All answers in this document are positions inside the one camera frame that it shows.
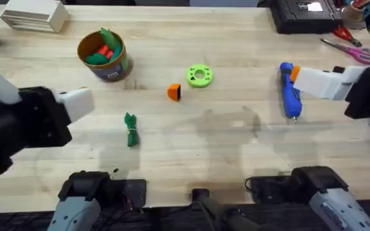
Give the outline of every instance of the orange block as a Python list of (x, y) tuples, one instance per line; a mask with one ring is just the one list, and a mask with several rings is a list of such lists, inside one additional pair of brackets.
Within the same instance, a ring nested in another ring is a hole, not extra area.
[(170, 85), (166, 93), (170, 99), (178, 102), (181, 98), (181, 85), (179, 83)]
[(114, 55), (114, 52), (112, 50), (108, 50), (106, 57), (110, 60), (110, 58)]
[(294, 66), (294, 69), (292, 70), (292, 73), (290, 75), (290, 81), (295, 83), (296, 77), (298, 76), (300, 70), (301, 70), (301, 67)]
[(107, 53), (109, 51), (109, 47), (105, 44), (103, 45), (98, 51), (97, 53), (101, 54), (101, 55), (105, 55), (107, 56)]

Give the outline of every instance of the pink scissor handle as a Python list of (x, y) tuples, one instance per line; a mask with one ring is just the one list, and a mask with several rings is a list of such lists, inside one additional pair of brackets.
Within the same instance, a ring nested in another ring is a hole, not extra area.
[(354, 51), (354, 49), (348, 50), (348, 53), (353, 56), (353, 58), (360, 62), (361, 64), (370, 65), (370, 54), (361, 53), (360, 51)]
[(349, 47), (349, 50), (353, 51), (353, 52), (356, 52), (356, 53), (360, 53), (360, 54), (363, 54), (363, 55), (369, 55), (370, 56), (370, 49), (367, 48), (367, 47), (363, 47), (363, 48)]

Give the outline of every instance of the wooden table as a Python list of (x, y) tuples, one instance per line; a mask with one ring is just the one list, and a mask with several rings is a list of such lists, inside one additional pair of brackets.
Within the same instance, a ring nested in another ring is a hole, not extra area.
[[(0, 176), (0, 212), (53, 210), (71, 173), (112, 172), (148, 180), (147, 206), (185, 205), (206, 187), (226, 203), (250, 203), (243, 180), (289, 174), (299, 166), (332, 167), (358, 199), (370, 199), (370, 126), (344, 115), (347, 103), (303, 94), (297, 124), (278, 93), (281, 62), (332, 70), (358, 65), (319, 41), (333, 35), (279, 35), (264, 8), (68, 6), (60, 34), (12, 30), (0, 20), (0, 73), (18, 87), (58, 91), (88, 86), (96, 109), (70, 126), (63, 148), (23, 150)], [(120, 34), (134, 60), (130, 76), (103, 83), (76, 55), (100, 27)], [(370, 48), (366, 30), (353, 31)], [(215, 79), (205, 89), (185, 80), (192, 64)], [(182, 84), (182, 99), (166, 95)], [(137, 115), (139, 148), (127, 148), (125, 112)]]

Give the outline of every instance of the red object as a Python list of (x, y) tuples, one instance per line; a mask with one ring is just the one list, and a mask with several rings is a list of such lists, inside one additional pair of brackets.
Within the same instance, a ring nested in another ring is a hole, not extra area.
[(107, 45), (103, 45), (97, 52), (99, 54), (107, 56), (108, 51), (109, 51), (109, 47)]
[(356, 47), (362, 46), (362, 43), (355, 39), (346, 27), (338, 26), (338, 28), (333, 31), (333, 34), (341, 39), (347, 40)]
[(352, 6), (358, 8), (364, 0), (354, 0)]
[(114, 52), (110, 49), (107, 54), (105, 55), (109, 60), (114, 55)]

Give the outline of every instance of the scissors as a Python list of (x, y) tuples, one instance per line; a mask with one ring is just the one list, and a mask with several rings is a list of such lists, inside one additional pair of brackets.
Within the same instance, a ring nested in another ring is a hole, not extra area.
[(333, 31), (333, 34), (341, 39), (347, 40), (356, 47), (362, 47), (362, 43), (354, 38), (351, 32), (346, 27), (338, 26), (338, 28)]
[(342, 46), (333, 42), (330, 42), (329, 40), (326, 40), (325, 38), (321, 39), (322, 42), (325, 42), (345, 53), (350, 54), (353, 56), (353, 58), (360, 62), (361, 64), (367, 64), (370, 65), (370, 49), (363, 47), (363, 48), (352, 48), (347, 46)]

